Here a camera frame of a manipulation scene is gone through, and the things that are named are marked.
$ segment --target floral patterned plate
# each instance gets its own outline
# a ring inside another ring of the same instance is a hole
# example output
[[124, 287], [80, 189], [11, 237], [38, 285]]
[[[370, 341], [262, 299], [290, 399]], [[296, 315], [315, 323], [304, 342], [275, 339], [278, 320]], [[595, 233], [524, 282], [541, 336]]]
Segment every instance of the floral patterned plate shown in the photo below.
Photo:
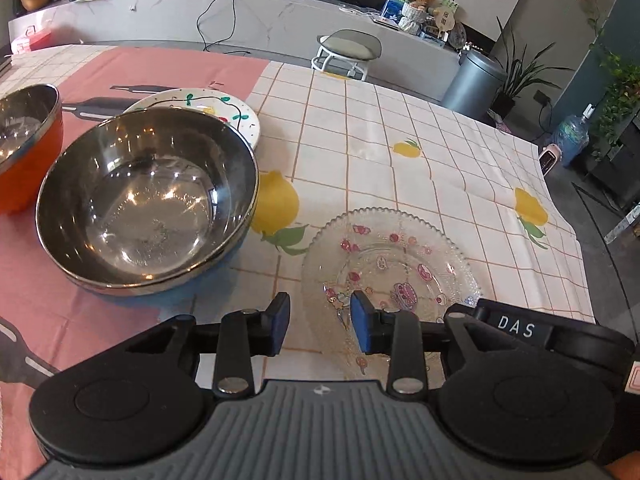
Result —
[[194, 108], [207, 114], [215, 115], [229, 123], [255, 149], [260, 138], [260, 121], [249, 105], [232, 95], [208, 88], [177, 88], [158, 92], [141, 99], [130, 106], [124, 113], [142, 110], [151, 106], [177, 106]]
[[[302, 267], [305, 317], [323, 354], [348, 379], [386, 381], [388, 358], [360, 352], [349, 302], [363, 290], [376, 308], [415, 312], [442, 322], [453, 303], [476, 306], [480, 287], [460, 250], [424, 220], [388, 208], [350, 211], [314, 238]], [[428, 354], [431, 383], [444, 380], [438, 354]]]

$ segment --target orange bowl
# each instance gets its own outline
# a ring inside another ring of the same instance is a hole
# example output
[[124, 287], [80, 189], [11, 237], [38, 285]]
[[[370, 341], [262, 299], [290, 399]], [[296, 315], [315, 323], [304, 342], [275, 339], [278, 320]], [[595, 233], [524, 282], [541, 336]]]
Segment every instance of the orange bowl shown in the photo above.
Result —
[[34, 202], [62, 138], [62, 102], [55, 86], [27, 86], [0, 99], [0, 214], [17, 213]]

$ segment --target power outlet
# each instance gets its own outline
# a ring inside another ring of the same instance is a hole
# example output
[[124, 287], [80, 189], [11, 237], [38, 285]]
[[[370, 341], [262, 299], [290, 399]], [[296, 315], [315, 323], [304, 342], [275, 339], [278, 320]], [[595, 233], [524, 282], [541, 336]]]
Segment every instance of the power outlet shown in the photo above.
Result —
[[540, 90], [536, 90], [536, 93], [533, 95], [533, 99], [541, 106], [547, 106], [551, 102], [551, 98]]

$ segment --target black label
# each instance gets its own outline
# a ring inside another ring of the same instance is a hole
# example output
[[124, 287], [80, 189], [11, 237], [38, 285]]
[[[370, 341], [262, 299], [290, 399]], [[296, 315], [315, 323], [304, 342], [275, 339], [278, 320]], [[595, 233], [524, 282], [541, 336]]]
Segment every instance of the black label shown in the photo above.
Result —
[[540, 347], [546, 345], [553, 330], [551, 325], [536, 323], [524, 316], [513, 316], [501, 312], [492, 312], [486, 322], [517, 339]]

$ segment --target round black cover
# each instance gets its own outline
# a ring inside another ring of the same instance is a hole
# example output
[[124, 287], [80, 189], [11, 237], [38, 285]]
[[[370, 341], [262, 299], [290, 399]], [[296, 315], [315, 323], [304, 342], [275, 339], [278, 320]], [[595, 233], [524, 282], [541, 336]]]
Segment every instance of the round black cover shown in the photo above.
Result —
[[108, 354], [53, 376], [31, 397], [33, 431], [63, 462], [143, 462], [177, 447], [203, 416], [199, 387], [177, 367], [154, 354]]
[[445, 427], [489, 459], [560, 465], [592, 456], [613, 423], [597, 380], [537, 351], [485, 352], [440, 389]]

